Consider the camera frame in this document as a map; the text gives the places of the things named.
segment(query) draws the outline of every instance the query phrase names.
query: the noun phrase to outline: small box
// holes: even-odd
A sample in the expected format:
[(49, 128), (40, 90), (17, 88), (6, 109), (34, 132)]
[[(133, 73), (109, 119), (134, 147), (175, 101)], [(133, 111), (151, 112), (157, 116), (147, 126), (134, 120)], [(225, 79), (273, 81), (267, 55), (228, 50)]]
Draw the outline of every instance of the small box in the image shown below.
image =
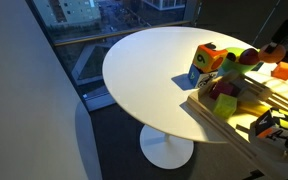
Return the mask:
[(271, 76), (283, 80), (288, 80), (288, 63), (279, 62), (276, 68), (272, 71)]
[(193, 64), (191, 65), (190, 71), (188, 73), (188, 78), (194, 88), (201, 88), (207, 83), (211, 82), (217, 75), (217, 71), (203, 73)]
[(224, 119), (230, 118), (236, 111), (237, 98), (220, 93), (215, 101), (213, 113)]
[(214, 87), (211, 89), (210, 92), (210, 98), (216, 100), (218, 95), (220, 95), (220, 93), (226, 94), (226, 95), (230, 95), (233, 96), (233, 92), (234, 92), (234, 86), (223, 82), (223, 81), (218, 81)]
[(281, 150), (288, 150), (288, 112), (270, 108), (255, 123), (255, 134)]
[(210, 45), (212, 44), (199, 45), (193, 58), (193, 64), (203, 73), (217, 70), (222, 65), (223, 60), (228, 53), (226, 49), (210, 49)]

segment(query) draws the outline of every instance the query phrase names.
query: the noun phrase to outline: wooden crate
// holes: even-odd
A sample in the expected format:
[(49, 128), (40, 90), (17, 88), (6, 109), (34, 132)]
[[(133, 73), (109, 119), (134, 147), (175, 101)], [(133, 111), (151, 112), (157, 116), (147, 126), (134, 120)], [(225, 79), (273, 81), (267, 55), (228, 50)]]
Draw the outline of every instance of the wooden crate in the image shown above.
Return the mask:
[(250, 77), (229, 72), (191, 93), (187, 106), (226, 139), (250, 163), (273, 179), (288, 179), (288, 152), (264, 143), (255, 136), (258, 117), (234, 113), (229, 119), (215, 116), (211, 109), (215, 101), (208, 96), (217, 81), (230, 82), (241, 88), (238, 100), (253, 100), (288, 111), (288, 99)]

